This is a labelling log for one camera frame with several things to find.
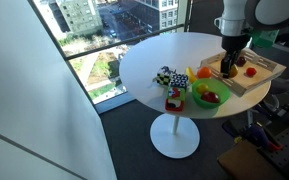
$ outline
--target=building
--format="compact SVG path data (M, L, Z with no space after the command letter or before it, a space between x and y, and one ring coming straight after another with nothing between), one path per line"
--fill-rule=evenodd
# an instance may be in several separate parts
M119 2L147 33L177 24L178 0L120 0Z
M55 0L49 1L48 6L49 6L49 9L51 10L51 12L53 14L53 17L51 17L51 18L55 19L55 21L57 22L58 27L61 29L61 31L63 33L69 32L70 28L68 27L68 24L66 23L66 20L63 16L63 13L61 12L56 1Z
M74 35L94 34L102 30L103 25L100 14L96 8L95 0L51 0L50 7L58 7L53 13L59 21L63 18Z

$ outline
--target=green bowl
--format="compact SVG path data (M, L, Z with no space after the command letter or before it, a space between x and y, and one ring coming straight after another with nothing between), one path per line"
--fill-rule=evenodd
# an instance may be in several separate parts
M196 91L196 88L200 83L205 83L208 86L208 89L210 92L216 93L220 98L220 102L211 103L211 102L202 100L201 99L202 94ZM216 80L216 79L201 78L201 79L196 80L192 84L192 95L197 105L205 109L213 109L213 108L217 108L218 106L222 105L225 101L227 101L231 93L228 87L221 81Z

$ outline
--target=street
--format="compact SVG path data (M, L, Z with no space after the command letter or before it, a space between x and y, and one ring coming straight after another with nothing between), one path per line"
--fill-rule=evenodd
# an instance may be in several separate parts
M110 36L110 30L113 29L117 34L117 39L123 41L135 37L136 35L129 29L121 20L117 20L112 14L119 10L117 4L105 5L98 7L100 16L104 22L107 22L109 27L106 27L105 35Z

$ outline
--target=red apple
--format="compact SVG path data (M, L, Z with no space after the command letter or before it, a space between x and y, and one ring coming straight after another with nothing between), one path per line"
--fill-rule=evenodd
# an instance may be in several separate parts
M220 97L216 93L210 91L204 92L201 96L201 99L210 103L220 102Z

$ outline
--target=wooden tray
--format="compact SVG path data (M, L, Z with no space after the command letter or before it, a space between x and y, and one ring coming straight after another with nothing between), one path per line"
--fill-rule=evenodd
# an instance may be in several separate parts
M221 60L224 58L225 52L204 59L201 66L207 66L212 69L214 78L224 82L238 96L255 89L256 87L278 77L285 70L285 66L274 61L257 55L249 49L243 49L240 56L244 56L246 63L243 67L238 67L238 74L234 78L222 78L220 73ZM253 77L245 75L246 69L253 67L257 73Z

